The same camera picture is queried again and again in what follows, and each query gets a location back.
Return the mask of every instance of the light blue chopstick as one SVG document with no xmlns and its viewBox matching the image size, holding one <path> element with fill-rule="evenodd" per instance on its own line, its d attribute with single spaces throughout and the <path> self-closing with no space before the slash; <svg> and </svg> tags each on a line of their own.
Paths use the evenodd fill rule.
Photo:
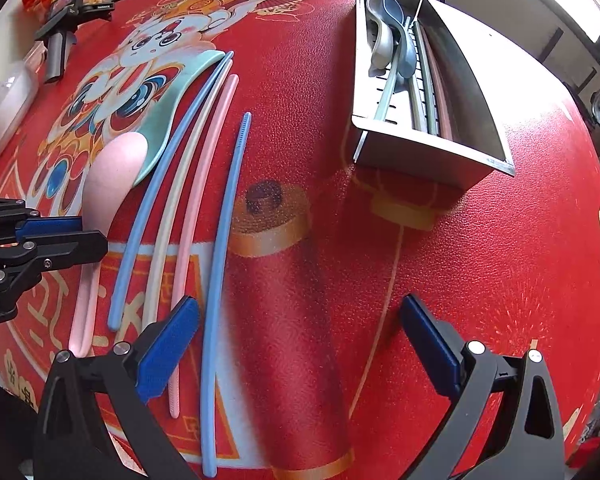
<svg viewBox="0 0 600 480">
<path fill-rule="evenodd" d="M 384 83 L 384 89 L 382 90 L 382 95 L 380 96 L 378 107 L 376 108 L 376 114 L 374 115 L 374 119 L 376 121 L 384 121 L 386 119 L 386 113 L 389 111 L 389 103 L 391 102 L 391 97 L 394 96 L 395 82 L 398 77 L 398 60 L 400 59 L 401 47 L 402 43 L 398 43 L 398 46 L 395 47 L 394 55 L 391 58 L 391 68 L 389 69 L 389 75 L 387 76 L 386 82 Z M 360 135 L 358 146 L 356 147 L 356 151 L 353 154 L 353 162 L 358 161 L 358 157 L 360 156 L 362 146 L 365 143 L 366 136 L 368 133 L 369 132 L 365 130 Z"/>
<path fill-rule="evenodd" d="M 169 140 L 169 143 L 167 144 L 160 161 L 155 167 L 154 176 L 151 177 L 151 182 L 149 183 L 149 187 L 142 198 L 142 203 L 138 209 L 136 220 L 134 221 L 134 225 L 129 233 L 125 252 L 123 253 L 122 260 L 120 261 L 120 268 L 118 270 L 118 276 L 116 277 L 116 285 L 114 286 L 113 294 L 111 295 L 111 304 L 109 306 L 109 318 L 107 319 L 107 325 L 112 332 L 117 332 L 122 324 L 122 314 L 125 309 L 126 292 L 129 287 L 131 273 L 134 270 L 134 263 L 136 262 L 136 256 L 140 248 L 142 235 L 144 234 L 144 228 L 146 227 L 146 223 L 149 219 L 151 209 L 154 207 L 155 198 L 160 191 L 160 186 L 164 180 L 164 175 L 169 169 L 171 159 L 173 159 L 173 155 L 176 153 L 182 137 L 184 137 L 184 134 L 198 112 L 200 105 L 205 100 L 206 95 L 215 84 L 216 79 L 218 79 L 218 76 L 222 72 L 224 66 L 233 56 L 234 52 L 232 50 L 227 52 L 222 61 L 218 63 L 218 66 L 216 66 L 211 76 L 209 76 L 209 79 L 207 79 L 202 85 L 200 92 L 193 100 L 187 112 L 184 114 L 184 117 L 180 121 L 180 124 L 178 124 L 176 131 Z"/>
<path fill-rule="evenodd" d="M 200 373 L 200 447 L 202 450 L 202 472 L 214 477 L 216 466 L 216 356 L 218 355 L 218 327 L 220 322 L 220 296 L 224 279 L 224 261 L 229 243 L 229 228 L 234 212 L 235 191 L 238 187 L 240 166 L 244 147 L 251 126 L 251 113 L 245 113 L 235 141 L 234 158 L 224 189 L 214 254 L 211 260 L 209 292 L 206 300 L 205 332 L 202 338 L 202 370 Z"/>
</svg>

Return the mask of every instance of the blue gripper pad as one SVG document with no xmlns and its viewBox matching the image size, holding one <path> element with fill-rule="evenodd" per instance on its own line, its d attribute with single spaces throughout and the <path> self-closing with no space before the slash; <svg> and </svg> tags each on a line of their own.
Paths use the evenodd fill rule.
<svg viewBox="0 0 600 480">
<path fill-rule="evenodd" d="M 138 362 L 136 392 L 145 404 L 160 397 L 171 373 L 180 362 L 200 325 L 198 302 L 185 296 L 163 322 L 152 323 L 144 330 L 158 326 L 151 346 Z"/>
<path fill-rule="evenodd" d="M 55 233 L 73 233 L 82 231 L 81 216 L 51 216 L 48 218 L 30 218 L 21 227 L 16 228 L 16 240 L 30 236 L 52 235 Z"/>
<path fill-rule="evenodd" d="M 413 294 L 400 306 L 400 322 L 439 395 L 455 400 L 461 392 L 461 364 L 436 327 L 435 318 Z"/>
</svg>

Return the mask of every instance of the chopstick in holder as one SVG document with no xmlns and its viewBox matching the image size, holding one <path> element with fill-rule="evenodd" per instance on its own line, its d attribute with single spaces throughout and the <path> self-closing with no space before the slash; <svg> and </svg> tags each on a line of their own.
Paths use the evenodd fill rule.
<svg viewBox="0 0 600 480">
<path fill-rule="evenodd" d="M 431 72 L 429 70 L 429 59 L 427 57 L 427 49 L 424 47 L 422 39 L 422 29 L 420 23 L 416 22 L 413 25 L 413 33 L 416 38 L 416 46 L 418 48 L 418 56 L 420 57 L 420 71 L 422 72 L 422 85 L 424 87 L 424 101 L 427 110 L 427 132 L 437 137 L 440 136 L 438 131 L 438 123 L 436 122 L 436 102 L 433 95 L 433 82 L 431 80 Z"/>
<path fill-rule="evenodd" d="M 446 140 L 454 140 L 454 136 L 451 129 L 451 116 L 449 108 L 446 103 L 446 92 L 444 82 L 442 80 L 442 74 L 440 73 L 440 67 L 436 61 L 436 56 L 433 53 L 429 38 L 427 37 L 426 31 L 422 30 L 422 39 L 424 40 L 424 47 L 427 51 L 427 59 L 429 59 L 429 67 L 431 68 L 431 79 L 433 81 L 433 89 L 436 97 L 436 107 L 438 109 L 438 126 L 440 128 L 440 137 Z"/>
<path fill-rule="evenodd" d="M 380 96 L 380 101 L 378 102 L 378 108 L 376 108 L 376 114 L 374 115 L 374 119 L 376 121 L 384 121 L 386 119 L 386 113 L 389 110 L 389 103 L 391 102 L 391 97 L 394 95 L 395 82 L 398 77 L 398 59 L 400 59 L 401 49 L 402 43 L 398 43 L 394 50 L 394 56 L 391 58 L 391 68 L 389 69 L 389 75 L 387 76 L 386 82 L 384 83 L 382 95 Z M 358 141 L 356 152 L 353 155 L 353 162 L 358 161 L 358 157 L 360 156 L 360 151 L 362 151 L 362 146 L 365 143 L 367 134 L 368 131 L 365 130 L 360 135 L 360 140 Z"/>
<path fill-rule="evenodd" d="M 429 133 L 427 129 L 427 120 L 425 119 L 424 106 L 420 98 L 420 88 L 418 86 L 418 74 L 422 75 L 422 60 L 420 59 L 420 49 L 415 41 L 415 33 L 409 30 L 413 37 L 414 47 L 416 49 L 416 58 L 420 64 L 420 68 L 416 65 L 416 72 L 407 81 L 407 90 L 409 92 L 409 101 L 411 103 L 411 120 L 413 121 L 413 129 L 419 132 Z"/>
</svg>

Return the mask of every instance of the white spoon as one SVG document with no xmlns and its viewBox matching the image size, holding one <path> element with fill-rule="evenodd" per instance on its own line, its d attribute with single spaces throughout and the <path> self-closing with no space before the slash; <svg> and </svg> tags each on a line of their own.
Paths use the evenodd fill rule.
<svg viewBox="0 0 600 480">
<path fill-rule="evenodd" d="M 378 37 L 371 51 L 371 65 L 379 70 L 384 70 L 389 65 L 394 52 L 394 34 L 382 19 L 381 9 L 382 0 L 366 0 L 366 10 L 378 25 Z"/>
<path fill-rule="evenodd" d="M 82 229 L 105 236 L 123 200 L 134 185 L 147 153 L 142 134 L 127 132 L 109 142 L 93 161 L 82 188 Z M 78 298 L 69 336 L 69 350 L 85 357 L 91 349 L 100 282 L 100 263 L 80 272 Z"/>
</svg>

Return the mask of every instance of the mint green spoon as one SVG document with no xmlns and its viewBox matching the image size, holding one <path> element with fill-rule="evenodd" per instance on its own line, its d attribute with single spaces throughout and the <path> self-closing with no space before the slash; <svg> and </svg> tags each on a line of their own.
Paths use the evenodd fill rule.
<svg viewBox="0 0 600 480">
<path fill-rule="evenodd" d="M 160 160 L 160 156 L 169 142 L 173 118 L 184 92 L 200 74 L 223 57 L 224 52 L 219 50 L 205 50 L 195 57 L 187 59 L 182 72 L 176 76 L 176 79 L 156 103 L 151 113 L 136 128 L 138 132 L 144 135 L 148 147 L 144 164 L 140 169 L 140 173 L 138 173 L 134 186 L 140 184 Z"/>
</svg>

